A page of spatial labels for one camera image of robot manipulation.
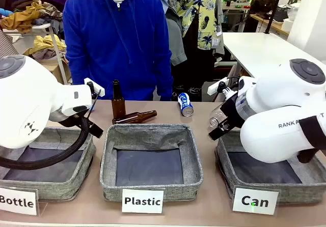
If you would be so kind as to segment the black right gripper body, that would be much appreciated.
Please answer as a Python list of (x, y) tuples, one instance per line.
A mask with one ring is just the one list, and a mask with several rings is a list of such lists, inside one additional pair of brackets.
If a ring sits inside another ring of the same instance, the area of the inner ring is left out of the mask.
[(227, 99), (221, 106), (221, 111), (225, 115), (225, 119), (222, 121), (228, 121), (231, 125), (231, 130), (233, 128), (241, 128), (244, 124), (244, 119), (239, 115), (236, 110), (236, 100), (238, 98), (237, 94)]

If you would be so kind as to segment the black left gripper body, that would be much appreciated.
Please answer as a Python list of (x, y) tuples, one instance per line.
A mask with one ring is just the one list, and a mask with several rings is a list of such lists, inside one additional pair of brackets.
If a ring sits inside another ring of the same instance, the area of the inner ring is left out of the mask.
[(69, 116), (67, 119), (60, 121), (60, 124), (63, 125), (64, 127), (78, 127), (79, 129), (82, 129), (82, 119), (86, 119), (88, 123), (88, 132), (95, 136), (96, 138), (100, 138), (103, 134), (103, 130), (93, 123), (92, 121), (89, 120), (88, 117), (85, 117), (85, 112), (78, 112), (72, 116)]

